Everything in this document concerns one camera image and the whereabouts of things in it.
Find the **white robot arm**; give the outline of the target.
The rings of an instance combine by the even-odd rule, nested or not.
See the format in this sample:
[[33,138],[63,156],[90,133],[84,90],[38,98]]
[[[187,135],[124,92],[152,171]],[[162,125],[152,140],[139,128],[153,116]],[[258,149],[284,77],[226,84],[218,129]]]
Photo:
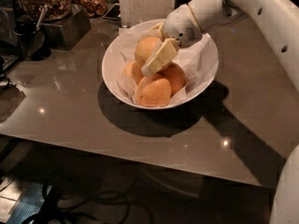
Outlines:
[[[251,68],[243,77],[252,80],[235,85],[250,105],[261,95],[270,105],[256,123],[269,126],[270,136],[278,140],[288,128],[297,133],[299,91],[299,12],[290,0],[192,0],[172,11],[162,33],[174,38],[183,48],[200,40],[202,33],[217,24],[227,24],[240,14],[247,14],[262,33],[284,70],[282,75],[267,75],[262,83]],[[216,93],[206,101],[206,120],[231,143],[231,148],[248,170],[263,185],[277,179],[270,224],[299,224],[299,147],[283,157],[226,109]]]

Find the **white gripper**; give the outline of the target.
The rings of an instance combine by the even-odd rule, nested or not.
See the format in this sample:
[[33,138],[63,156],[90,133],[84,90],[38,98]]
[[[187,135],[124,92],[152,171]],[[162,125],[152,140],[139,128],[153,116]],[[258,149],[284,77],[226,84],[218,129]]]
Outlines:
[[140,39],[146,37],[161,40],[141,68],[142,74],[149,77],[171,63],[178,55],[179,47],[190,47],[201,40],[202,31],[190,7],[182,5],[172,11],[164,22],[161,21],[140,34]]

